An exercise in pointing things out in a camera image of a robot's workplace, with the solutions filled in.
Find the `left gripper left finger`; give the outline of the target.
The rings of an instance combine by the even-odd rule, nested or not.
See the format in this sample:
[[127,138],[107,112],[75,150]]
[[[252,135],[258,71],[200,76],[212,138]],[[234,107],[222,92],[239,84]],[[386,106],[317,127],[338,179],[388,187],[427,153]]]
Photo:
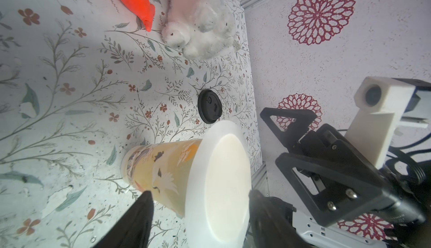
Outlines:
[[153,217],[152,193],[145,191],[94,247],[146,248],[150,239]]

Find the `black cup lid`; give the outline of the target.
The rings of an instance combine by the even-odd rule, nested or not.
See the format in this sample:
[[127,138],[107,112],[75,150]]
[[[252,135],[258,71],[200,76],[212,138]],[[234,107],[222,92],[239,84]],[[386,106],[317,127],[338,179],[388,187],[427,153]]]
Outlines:
[[203,90],[198,96],[198,112],[207,124],[213,124],[220,119],[223,112],[219,96],[212,90]]

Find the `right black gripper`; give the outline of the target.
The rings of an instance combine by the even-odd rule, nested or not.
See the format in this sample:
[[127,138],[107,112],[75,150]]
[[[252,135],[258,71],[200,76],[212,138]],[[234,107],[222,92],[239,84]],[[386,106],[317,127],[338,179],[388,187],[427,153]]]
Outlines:
[[[283,153],[275,164],[319,225],[327,227],[371,213],[408,233],[428,220],[424,196],[414,194],[425,188],[427,177],[405,153],[389,151],[415,176],[376,168],[363,151],[328,124],[313,131],[300,123],[299,155]],[[294,169],[313,180],[318,194],[309,191]]]

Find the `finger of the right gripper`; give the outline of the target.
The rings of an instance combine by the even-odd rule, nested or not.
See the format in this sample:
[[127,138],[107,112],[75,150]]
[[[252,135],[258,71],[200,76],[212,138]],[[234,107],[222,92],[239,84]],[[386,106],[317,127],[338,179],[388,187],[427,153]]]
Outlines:
[[[295,121],[283,131],[272,121],[272,116]],[[323,150],[323,143],[317,133],[309,130],[310,124],[317,118],[313,111],[264,108],[260,117],[287,150]]]

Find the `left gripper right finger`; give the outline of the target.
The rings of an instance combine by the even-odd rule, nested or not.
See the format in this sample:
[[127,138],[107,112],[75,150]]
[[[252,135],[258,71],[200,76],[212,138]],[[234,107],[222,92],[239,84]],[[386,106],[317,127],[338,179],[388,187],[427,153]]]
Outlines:
[[282,213],[258,190],[249,193],[250,224],[257,248],[308,248]]

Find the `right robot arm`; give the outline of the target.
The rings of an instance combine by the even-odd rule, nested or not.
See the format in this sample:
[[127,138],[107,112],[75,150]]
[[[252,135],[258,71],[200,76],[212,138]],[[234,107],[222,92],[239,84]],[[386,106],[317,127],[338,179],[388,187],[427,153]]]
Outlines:
[[[428,248],[431,245],[431,163],[416,162],[391,147],[382,169],[373,166],[330,125],[309,129],[310,110],[265,108],[262,120],[286,148],[276,166],[309,214],[288,221],[317,248]],[[363,214],[392,224],[385,240],[369,240],[338,228]]]

